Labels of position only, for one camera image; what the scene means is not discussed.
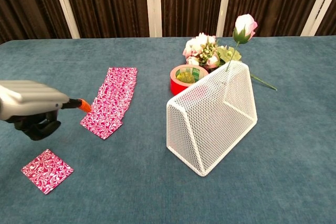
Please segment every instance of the square cloth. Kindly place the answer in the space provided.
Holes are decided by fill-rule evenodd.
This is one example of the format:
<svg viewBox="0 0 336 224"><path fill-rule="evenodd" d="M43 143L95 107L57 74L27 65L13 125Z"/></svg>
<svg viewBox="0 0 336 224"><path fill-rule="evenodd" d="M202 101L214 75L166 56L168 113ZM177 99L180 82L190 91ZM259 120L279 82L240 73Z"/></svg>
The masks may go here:
<svg viewBox="0 0 336 224"><path fill-rule="evenodd" d="M44 194L50 193L73 171L74 169L49 149L21 169Z"/></svg>
<svg viewBox="0 0 336 224"><path fill-rule="evenodd" d="M136 68L109 68L104 83L80 124L103 140L122 125L136 84Z"/></svg>

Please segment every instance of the folded cloth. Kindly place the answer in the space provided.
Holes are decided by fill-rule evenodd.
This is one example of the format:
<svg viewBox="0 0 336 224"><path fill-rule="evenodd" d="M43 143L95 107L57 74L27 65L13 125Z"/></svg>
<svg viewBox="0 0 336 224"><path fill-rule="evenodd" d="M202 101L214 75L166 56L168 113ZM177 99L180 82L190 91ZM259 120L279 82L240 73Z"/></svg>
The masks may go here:
<svg viewBox="0 0 336 224"><path fill-rule="evenodd" d="M104 140L115 132L131 103L137 73L136 68L109 68L91 112L80 124Z"/></svg>
<svg viewBox="0 0 336 224"><path fill-rule="evenodd" d="M21 172L44 194L50 193L73 171L74 169L49 149L21 169Z"/></svg>

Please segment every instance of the white wire mesh basket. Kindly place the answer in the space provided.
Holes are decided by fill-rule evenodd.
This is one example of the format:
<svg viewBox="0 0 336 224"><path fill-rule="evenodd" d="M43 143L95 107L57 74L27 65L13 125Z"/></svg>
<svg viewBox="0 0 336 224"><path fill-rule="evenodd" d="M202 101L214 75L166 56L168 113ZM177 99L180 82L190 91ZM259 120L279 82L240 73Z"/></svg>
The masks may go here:
<svg viewBox="0 0 336 224"><path fill-rule="evenodd" d="M167 103L167 148L206 176L256 125L248 66L231 61Z"/></svg>

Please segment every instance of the red tape roll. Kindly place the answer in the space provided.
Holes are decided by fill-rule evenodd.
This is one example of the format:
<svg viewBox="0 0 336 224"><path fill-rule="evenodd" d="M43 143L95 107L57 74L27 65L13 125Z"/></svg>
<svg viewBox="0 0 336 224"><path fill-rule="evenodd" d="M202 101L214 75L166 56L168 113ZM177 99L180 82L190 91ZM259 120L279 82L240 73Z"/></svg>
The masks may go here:
<svg viewBox="0 0 336 224"><path fill-rule="evenodd" d="M177 80L176 75L180 72L190 72L195 77L196 81L208 75L208 72L200 66L196 65L177 66L170 72L170 89L173 95L177 95L178 93L182 92L183 90L185 90L186 88L190 87L193 84Z"/></svg>

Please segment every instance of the blue felt tablecloth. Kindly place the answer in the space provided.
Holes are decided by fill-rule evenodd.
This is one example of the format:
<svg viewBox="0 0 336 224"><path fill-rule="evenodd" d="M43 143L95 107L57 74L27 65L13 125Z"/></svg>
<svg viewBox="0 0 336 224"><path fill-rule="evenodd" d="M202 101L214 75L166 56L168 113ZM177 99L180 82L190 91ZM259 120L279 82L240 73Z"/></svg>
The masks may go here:
<svg viewBox="0 0 336 224"><path fill-rule="evenodd" d="M109 67L137 67L123 125L103 141L59 112L34 142L0 122L0 223L334 223L336 36L253 38L240 53L258 123L206 177L166 148L169 73L188 38L11 41L0 80L28 79L92 102ZM231 38L220 44L234 45ZM49 148L74 168L49 195L20 169Z"/></svg>

